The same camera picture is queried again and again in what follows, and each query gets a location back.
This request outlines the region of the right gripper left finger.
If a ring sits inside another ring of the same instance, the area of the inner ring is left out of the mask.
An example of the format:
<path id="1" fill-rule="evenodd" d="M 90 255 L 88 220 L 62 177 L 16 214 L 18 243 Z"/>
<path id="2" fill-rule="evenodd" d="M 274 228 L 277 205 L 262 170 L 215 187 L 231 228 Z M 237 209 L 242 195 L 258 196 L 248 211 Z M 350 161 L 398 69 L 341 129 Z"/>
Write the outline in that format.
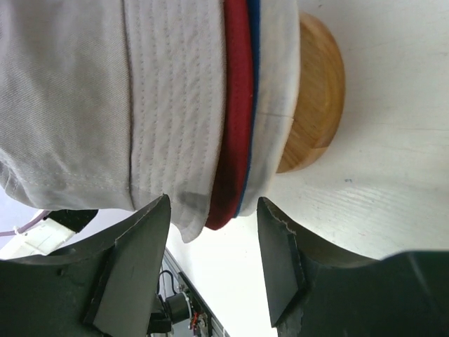
<path id="1" fill-rule="evenodd" d="M 161 196 L 47 256 L 1 262 L 2 336 L 145 336 L 170 227 Z"/>

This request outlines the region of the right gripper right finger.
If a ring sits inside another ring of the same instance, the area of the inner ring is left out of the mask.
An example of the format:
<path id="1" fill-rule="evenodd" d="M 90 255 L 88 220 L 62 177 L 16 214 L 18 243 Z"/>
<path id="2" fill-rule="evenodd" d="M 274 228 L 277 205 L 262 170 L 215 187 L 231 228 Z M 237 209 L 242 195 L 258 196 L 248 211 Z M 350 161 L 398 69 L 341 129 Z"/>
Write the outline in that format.
<path id="1" fill-rule="evenodd" d="M 448 253 L 381 260 L 299 225 L 268 198 L 257 231 L 271 325 L 280 336 L 447 336 Z"/>

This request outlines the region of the grey cap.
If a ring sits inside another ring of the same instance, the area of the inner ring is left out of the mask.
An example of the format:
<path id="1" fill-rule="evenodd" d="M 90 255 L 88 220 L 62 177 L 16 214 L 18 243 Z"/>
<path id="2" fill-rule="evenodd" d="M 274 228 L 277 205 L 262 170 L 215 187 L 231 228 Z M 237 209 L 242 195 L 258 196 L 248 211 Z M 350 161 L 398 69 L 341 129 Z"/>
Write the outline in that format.
<path id="1" fill-rule="evenodd" d="M 1 186 L 36 209 L 206 224 L 225 118 L 221 1 L 2 1 Z"/>

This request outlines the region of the white bucket hat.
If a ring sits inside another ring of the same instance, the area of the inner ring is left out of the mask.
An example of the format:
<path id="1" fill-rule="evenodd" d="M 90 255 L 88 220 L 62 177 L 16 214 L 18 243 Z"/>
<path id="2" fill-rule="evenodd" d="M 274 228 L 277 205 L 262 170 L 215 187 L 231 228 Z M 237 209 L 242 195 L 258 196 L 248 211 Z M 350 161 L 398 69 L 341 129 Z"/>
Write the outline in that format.
<path id="1" fill-rule="evenodd" d="M 237 216 L 249 216 L 276 175 L 300 87 L 298 1 L 249 1 L 255 91 L 250 160 Z"/>

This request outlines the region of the dark red bucket hat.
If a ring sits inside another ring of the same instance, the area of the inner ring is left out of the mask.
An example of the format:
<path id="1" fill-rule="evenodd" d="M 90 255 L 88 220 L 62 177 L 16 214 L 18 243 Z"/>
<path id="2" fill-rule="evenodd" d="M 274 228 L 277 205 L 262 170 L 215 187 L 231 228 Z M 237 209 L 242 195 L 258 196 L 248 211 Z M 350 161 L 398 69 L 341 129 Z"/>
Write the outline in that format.
<path id="1" fill-rule="evenodd" d="M 250 152 L 253 56 L 246 1 L 224 2 L 226 103 L 221 150 L 206 227 L 219 230 L 237 213 Z"/>

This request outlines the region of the blue bucket hat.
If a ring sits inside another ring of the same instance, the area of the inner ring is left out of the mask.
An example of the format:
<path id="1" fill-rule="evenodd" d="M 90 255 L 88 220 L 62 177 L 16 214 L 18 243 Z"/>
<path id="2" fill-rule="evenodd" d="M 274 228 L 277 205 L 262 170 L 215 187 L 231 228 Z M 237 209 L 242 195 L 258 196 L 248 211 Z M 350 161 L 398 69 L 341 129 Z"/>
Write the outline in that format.
<path id="1" fill-rule="evenodd" d="M 238 207 L 236 208 L 234 218 L 242 215 L 242 211 L 245 208 L 244 201 L 248 195 L 249 176 L 251 168 L 251 160 L 255 157 L 253 154 L 254 132 L 255 132 L 255 115 L 257 109 L 257 97 L 259 92 L 259 80 L 260 80 L 260 0 L 247 0 L 248 9 L 248 24 L 250 30 L 250 46 L 252 52 L 253 61 L 253 96 L 252 96 L 252 111 L 251 111 L 251 124 L 250 124 L 250 140 L 248 142 L 248 159 L 246 166 L 246 176 L 243 183 L 242 192 Z"/>

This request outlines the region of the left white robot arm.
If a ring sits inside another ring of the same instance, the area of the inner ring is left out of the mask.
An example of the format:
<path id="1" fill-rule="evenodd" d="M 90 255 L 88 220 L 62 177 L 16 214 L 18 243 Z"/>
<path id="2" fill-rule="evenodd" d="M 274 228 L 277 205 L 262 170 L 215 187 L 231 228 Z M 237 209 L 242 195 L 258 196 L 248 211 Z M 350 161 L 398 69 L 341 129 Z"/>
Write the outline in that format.
<path id="1" fill-rule="evenodd" d="M 25 225 L 1 233 L 11 238 L 1 248 L 1 259 L 47 256 L 80 233 L 97 214 L 97 210 L 40 211 Z"/>

